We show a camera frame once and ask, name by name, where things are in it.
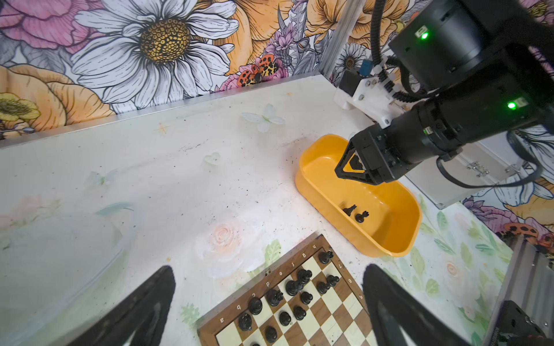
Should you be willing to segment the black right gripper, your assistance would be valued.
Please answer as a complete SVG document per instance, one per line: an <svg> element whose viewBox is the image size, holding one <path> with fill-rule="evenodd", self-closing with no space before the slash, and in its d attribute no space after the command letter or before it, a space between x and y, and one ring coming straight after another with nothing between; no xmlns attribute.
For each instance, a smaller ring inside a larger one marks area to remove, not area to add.
<svg viewBox="0 0 554 346"><path fill-rule="evenodd" d="M398 180L414 168L415 164L401 159L398 150L388 144L385 130L372 125L349 140L335 173L344 180L380 185Z"/></svg>

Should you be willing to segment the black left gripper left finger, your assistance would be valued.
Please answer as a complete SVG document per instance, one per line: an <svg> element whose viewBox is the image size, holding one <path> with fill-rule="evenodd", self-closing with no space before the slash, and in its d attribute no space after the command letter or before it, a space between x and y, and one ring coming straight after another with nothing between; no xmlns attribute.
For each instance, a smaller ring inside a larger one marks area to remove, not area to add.
<svg viewBox="0 0 554 346"><path fill-rule="evenodd" d="M159 345L175 293L164 265L70 345Z"/></svg>

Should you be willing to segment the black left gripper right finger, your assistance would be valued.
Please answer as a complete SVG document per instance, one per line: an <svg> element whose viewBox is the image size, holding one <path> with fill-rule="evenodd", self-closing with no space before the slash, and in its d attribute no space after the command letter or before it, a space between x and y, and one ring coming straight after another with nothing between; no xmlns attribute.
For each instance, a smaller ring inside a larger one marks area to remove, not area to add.
<svg viewBox="0 0 554 346"><path fill-rule="evenodd" d="M362 290L378 345L466 345L378 265L366 267Z"/></svg>

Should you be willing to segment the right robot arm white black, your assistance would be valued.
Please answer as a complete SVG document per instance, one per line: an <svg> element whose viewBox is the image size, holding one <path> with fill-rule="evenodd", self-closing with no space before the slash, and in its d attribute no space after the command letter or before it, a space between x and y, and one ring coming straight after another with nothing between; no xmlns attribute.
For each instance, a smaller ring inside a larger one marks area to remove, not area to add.
<svg viewBox="0 0 554 346"><path fill-rule="evenodd" d="M385 3L377 1L370 26L372 67L350 69L338 87L343 104L362 107L362 89L372 81L385 94L411 104L396 117L372 115L374 124L347 144L336 176L368 185L391 183L427 159L441 175L467 144L499 133L515 154L535 166L516 181L533 183L543 173L539 159L517 131L542 125L553 131L553 29L537 22L518 1L432 1L391 42L389 62L401 83L389 78L380 46Z"/></svg>

